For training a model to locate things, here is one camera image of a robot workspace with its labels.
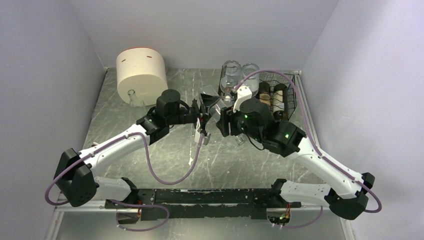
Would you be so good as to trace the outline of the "clear open-neck glass bottle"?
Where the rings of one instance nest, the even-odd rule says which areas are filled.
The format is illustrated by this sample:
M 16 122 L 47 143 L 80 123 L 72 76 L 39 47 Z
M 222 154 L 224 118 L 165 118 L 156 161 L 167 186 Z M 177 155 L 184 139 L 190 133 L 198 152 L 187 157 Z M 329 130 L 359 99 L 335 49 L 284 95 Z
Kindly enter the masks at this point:
M 211 85 L 206 85 L 206 86 L 203 86 L 203 87 L 201 87 L 200 89 L 199 89 L 199 91 L 198 91 L 198 99 L 199 99 L 199 101 L 200 101 L 200 94 L 201 93 L 203 93 L 203 94 L 207 94 L 207 95 L 211 95 L 211 96 L 219 96 L 219 94 L 216 92 L 216 90 L 211 86 Z M 216 127 L 216 122 L 218 121 L 218 119 L 219 119 L 219 115 L 220 115 L 220 113 L 219 113 L 219 111 L 220 111 L 220 109 L 222 109 L 222 108 L 231 108 L 232 107 L 232 105 L 231 105 L 231 102 L 225 102 L 221 97 L 220 97 L 220 100 L 216 103 L 216 105 L 214 105 L 211 109 L 210 109 L 210 112 L 209 112 L 209 121 L 208 121 L 208 123 L 209 122 L 212 122 L 212 121 L 214 121 L 215 123 L 214 123 L 214 125 L 215 125 L 215 127 Z

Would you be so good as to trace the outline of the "clear bottle white cap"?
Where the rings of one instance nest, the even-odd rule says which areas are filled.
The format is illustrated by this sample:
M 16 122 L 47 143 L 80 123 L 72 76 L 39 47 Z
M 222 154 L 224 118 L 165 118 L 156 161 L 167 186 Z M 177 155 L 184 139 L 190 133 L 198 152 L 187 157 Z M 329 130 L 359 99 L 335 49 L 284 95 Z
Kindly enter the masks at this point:
M 221 68 L 220 91 L 225 102 L 233 101 L 233 88 L 239 83 L 241 75 L 241 65 L 236 60 L 227 60 Z

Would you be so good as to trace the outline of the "clear bottle silver cap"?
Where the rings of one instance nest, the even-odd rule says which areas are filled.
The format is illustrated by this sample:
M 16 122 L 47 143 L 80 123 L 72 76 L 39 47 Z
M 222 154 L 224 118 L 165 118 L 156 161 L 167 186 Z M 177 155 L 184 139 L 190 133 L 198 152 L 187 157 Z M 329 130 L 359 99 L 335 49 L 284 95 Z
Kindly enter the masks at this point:
M 259 71 L 259 70 L 260 70 L 259 66 L 256 65 L 255 63 L 244 64 L 241 68 L 242 80 L 246 78 L 248 75 L 250 75 L 251 73 Z M 260 83 L 259 76 L 260 76 L 259 73 L 254 74 L 250 76 L 249 78 L 247 78 L 243 83 L 246 87 L 249 87 L 250 91 L 252 92 L 252 97 L 255 97 L 259 91 L 259 83 Z

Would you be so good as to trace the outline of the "dark green wine bottle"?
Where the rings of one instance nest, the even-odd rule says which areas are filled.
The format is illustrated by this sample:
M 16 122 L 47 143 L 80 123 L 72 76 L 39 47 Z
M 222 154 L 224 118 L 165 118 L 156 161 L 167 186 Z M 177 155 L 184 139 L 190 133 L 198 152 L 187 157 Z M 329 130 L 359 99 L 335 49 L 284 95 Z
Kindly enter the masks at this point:
M 258 86 L 258 98 L 261 103 L 271 107 L 271 86 L 267 82 L 260 82 Z

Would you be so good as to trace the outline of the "olive wine bottle white label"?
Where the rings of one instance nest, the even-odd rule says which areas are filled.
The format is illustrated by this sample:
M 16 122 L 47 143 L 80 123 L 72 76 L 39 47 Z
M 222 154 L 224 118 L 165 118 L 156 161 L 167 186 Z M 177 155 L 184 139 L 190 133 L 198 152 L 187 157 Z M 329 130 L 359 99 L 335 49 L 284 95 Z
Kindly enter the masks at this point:
M 288 113 L 286 112 L 284 102 L 284 91 L 287 88 L 285 84 L 277 84 L 273 88 L 272 95 L 272 111 L 273 117 L 278 121 L 287 121 Z

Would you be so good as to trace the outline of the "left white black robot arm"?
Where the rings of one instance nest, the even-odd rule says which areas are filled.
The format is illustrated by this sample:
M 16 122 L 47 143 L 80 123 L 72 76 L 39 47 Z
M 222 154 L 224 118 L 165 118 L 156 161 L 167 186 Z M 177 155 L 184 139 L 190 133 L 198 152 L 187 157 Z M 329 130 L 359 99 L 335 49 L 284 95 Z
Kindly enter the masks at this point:
M 206 123 L 211 118 L 211 109 L 220 99 L 216 94 L 201 92 L 198 99 L 188 105 L 181 100 L 178 91 L 163 91 L 156 105 L 124 132 L 80 152 L 73 148 L 65 150 L 60 156 L 53 184 L 66 200 L 51 201 L 50 186 L 44 194 L 45 200 L 53 206 L 80 207 L 90 200 L 112 199 L 126 208 L 134 207 L 139 200 L 134 184 L 124 177 L 99 177 L 99 171 L 136 150 L 144 149 L 148 153 L 148 147 L 169 134 L 175 125 L 192 124 L 196 130 L 195 141 L 198 145 L 207 144 L 210 134 L 206 131 Z

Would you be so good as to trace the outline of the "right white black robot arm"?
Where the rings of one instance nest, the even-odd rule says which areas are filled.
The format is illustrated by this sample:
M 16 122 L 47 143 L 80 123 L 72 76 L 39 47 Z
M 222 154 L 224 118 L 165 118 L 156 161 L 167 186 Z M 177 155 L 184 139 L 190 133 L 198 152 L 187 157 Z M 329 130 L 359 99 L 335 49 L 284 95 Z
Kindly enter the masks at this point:
M 307 203 L 328 207 L 335 215 L 354 220 L 367 208 L 367 193 L 375 177 L 358 173 L 314 147 L 306 133 L 289 121 L 275 120 L 268 106 L 256 98 L 241 103 L 239 110 L 232 106 L 213 111 L 216 126 L 224 137 L 244 134 L 263 146 L 263 149 L 300 163 L 323 184 L 297 183 L 277 179 L 270 193 L 275 207 L 285 203 Z

